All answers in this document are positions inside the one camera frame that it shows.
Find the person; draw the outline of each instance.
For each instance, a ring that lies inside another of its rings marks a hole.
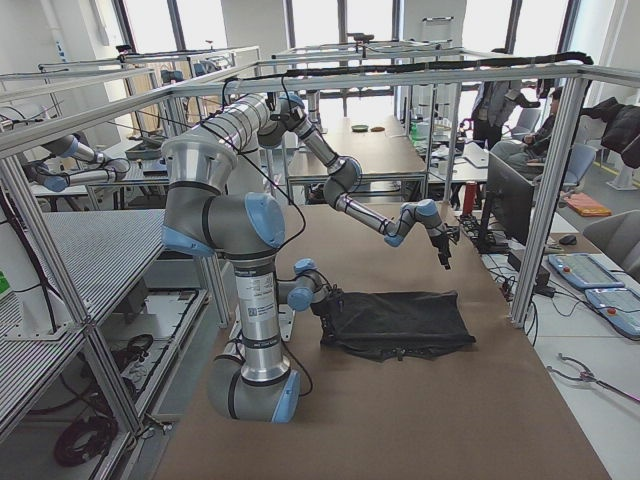
[[[504,48],[494,48],[492,52],[507,53]],[[511,90],[520,91],[522,82],[484,82],[478,89],[473,102],[471,120],[473,120],[473,140],[482,148],[487,143],[491,150],[502,138],[502,126],[509,119],[516,103],[505,97]]]
[[[526,135],[522,142],[502,140],[491,149],[491,153],[528,180],[533,180],[542,173],[543,167],[539,164],[544,163],[549,149],[561,95],[562,87],[553,91],[549,116],[534,134]]]

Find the black pants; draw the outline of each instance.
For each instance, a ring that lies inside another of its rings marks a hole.
[[[493,146],[502,138],[502,125],[491,125],[486,120],[473,121],[473,139],[484,147],[484,141],[487,141],[487,148],[491,150]]]

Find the pliers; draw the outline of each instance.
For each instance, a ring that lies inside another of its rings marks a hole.
[[[631,395],[630,393],[627,392],[623,392],[622,390],[620,390],[619,388],[614,387],[613,385],[604,382],[602,380],[599,380],[598,378],[596,378],[596,376],[594,375],[594,373],[591,371],[591,369],[589,367],[587,367],[584,363],[582,363],[579,360],[576,360],[575,358],[571,358],[571,357],[566,357],[564,355],[562,355],[561,353],[558,354],[558,358],[560,358],[560,360],[564,361],[564,362],[573,362],[579,366],[581,366],[583,368],[583,370],[580,372],[580,376],[579,377],[572,377],[570,375],[565,375],[564,373],[556,370],[555,368],[553,368],[552,366],[547,366],[547,370],[549,370],[550,372],[556,373],[558,375],[560,375],[562,378],[566,378],[567,380],[573,380],[574,382],[584,382],[584,383],[595,383],[596,385],[600,385],[602,388],[605,388],[607,390],[611,390],[614,393],[617,393],[618,395],[625,397],[628,400],[631,400],[632,402],[635,402],[637,404],[640,405],[640,398]]]

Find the black hair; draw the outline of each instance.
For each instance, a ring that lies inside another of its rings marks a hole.
[[[562,87],[558,87],[551,94],[551,99],[552,100],[560,100],[561,96],[562,96]]]

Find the black monitor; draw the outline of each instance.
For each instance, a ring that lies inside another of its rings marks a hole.
[[[493,154],[489,154],[486,197],[478,231],[477,248],[480,253],[507,250],[507,245],[496,245],[489,230],[493,214],[504,229],[506,237],[515,238],[525,245],[529,235],[533,184]]]

